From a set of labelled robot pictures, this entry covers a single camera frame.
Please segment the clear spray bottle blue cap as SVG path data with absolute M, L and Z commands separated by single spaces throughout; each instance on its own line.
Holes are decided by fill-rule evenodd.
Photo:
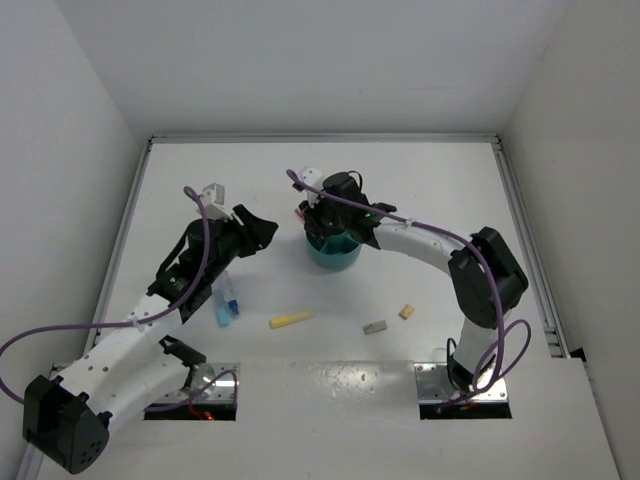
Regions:
M 219 281 L 219 287 L 221 290 L 222 298 L 226 306 L 228 307 L 231 313 L 231 316 L 233 318 L 238 318 L 240 315 L 239 304 L 233 289 L 233 283 L 232 283 L 230 274 L 227 271 L 224 271 L 219 276 L 218 281 Z

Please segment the blue highlighter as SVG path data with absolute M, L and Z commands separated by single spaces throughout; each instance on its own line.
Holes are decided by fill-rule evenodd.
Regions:
M 230 325 L 232 316 L 227 302 L 219 291 L 214 293 L 213 302 L 217 324 L 220 328 L 226 328 Z

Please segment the yellow highlighter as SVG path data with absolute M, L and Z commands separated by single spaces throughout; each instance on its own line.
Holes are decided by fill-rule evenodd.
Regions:
M 269 320 L 271 329 L 279 329 L 286 326 L 294 325 L 312 319 L 316 313 L 312 310 L 297 311 L 289 314 L 280 315 Z

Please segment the pink highlighter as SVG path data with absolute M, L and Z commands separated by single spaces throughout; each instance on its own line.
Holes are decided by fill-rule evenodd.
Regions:
M 295 210 L 294 210 L 294 214 L 295 214 L 296 218 L 298 219 L 298 221 L 299 221 L 302 225 L 304 225 L 304 224 L 305 224 L 305 217 L 304 217 L 304 215 L 302 214 L 302 212 L 301 212 L 299 209 L 295 209 Z

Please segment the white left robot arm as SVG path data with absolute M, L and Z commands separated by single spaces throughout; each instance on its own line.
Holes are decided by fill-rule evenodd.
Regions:
M 72 475 L 88 469 L 117 428 L 182 388 L 205 363 L 172 332 L 206 303 L 233 260 L 264 250 L 277 229 L 242 205 L 192 221 L 125 321 L 55 377 L 28 384 L 24 439 Z

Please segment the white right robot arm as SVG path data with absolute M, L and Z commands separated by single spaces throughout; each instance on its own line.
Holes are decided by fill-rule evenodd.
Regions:
M 398 215 L 393 205 L 372 203 L 355 171 L 324 176 L 305 168 L 289 171 L 293 187 L 306 195 L 298 207 L 304 229 L 323 246 L 331 237 L 348 235 L 360 245 L 404 254 L 432 266 L 451 279 L 464 315 L 460 338 L 448 354 L 448 382 L 460 394 L 480 392 L 487 369 L 493 385 L 509 371 L 503 360 L 511 325 L 506 316 L 529 287 L 524 270 L 501 234 L 490 227 L 468 237 Z

